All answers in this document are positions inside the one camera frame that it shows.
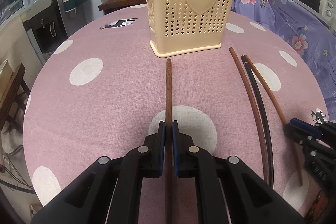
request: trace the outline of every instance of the beige plastic basket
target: beige plastic basket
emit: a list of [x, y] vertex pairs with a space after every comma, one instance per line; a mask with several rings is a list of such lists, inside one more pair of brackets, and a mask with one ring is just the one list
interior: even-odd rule
[[232, 0], [147, 0], [150, 45], [158, 57], [221, 47]]

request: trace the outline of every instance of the round table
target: round table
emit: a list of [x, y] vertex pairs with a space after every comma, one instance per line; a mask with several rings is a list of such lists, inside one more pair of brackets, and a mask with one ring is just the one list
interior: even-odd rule
[[[28, 171], [43, 205], [97, 158], [114, 159], [143, 144], [165, 118], [166, 60], [154, 55], [146, 5], [108, 14], [80, 29], [38, 75], [24, 118]], [[314, 124], [327, 113], [313, 74], [279, 36], [234, 12], [222, 47], [172, 59], [172, 118], [182, 133], [216, 157], [236, 155], [263, 177], [250, 102], [229, 53], [247, 54], [273, 90], [286, 119]], [[274, 154], [274, 189], [305, 214], [319, 187], [303, 170], [298, 185], [290, 141], [263, 87]], [[303, 166], [304, 157], [297, 145]], [[144, 179], [139, 223], [164, 223], [164, 178]], [[197, 223], [192, 179], [177, 184], [179, 223]]]

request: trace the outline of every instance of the silver screw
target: silver screw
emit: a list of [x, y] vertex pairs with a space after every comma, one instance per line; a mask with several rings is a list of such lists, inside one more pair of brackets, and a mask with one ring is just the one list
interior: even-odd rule
[[148, 150], [149, 150], [149, 148], [148, 148], [147, 146], [145, 146], [145, 145], [142, 145], [142, 146], [140, 146], [140, 147], [138, 148], [138, 151], [139, 151], [140, 153], [146, 153]]
[[100, 157], [100, 158], [98, 159], [98, 162], [99, 162], [100, 164], [106, 164], [106, 163], [109, 162], [109, 158], [106, 157], [106, 156]]
[[200, 149], [197, 146], [194, 146], [194, 145], [189, 147], [189, 151], [191, 153], [197, 153], [199, 150]]
[[229, 158], [229, 162], [232, 164], [237, 164], [239, 163], [239, 159], [236, 156], [232, 156]]

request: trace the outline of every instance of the white microwave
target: white microwave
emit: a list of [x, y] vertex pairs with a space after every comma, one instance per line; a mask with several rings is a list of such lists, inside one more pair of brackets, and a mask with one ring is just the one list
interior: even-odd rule
[[306, 8], [322, 22], [330, 25], [330, 22], [336, 14], [336, 0], [293, 0]]

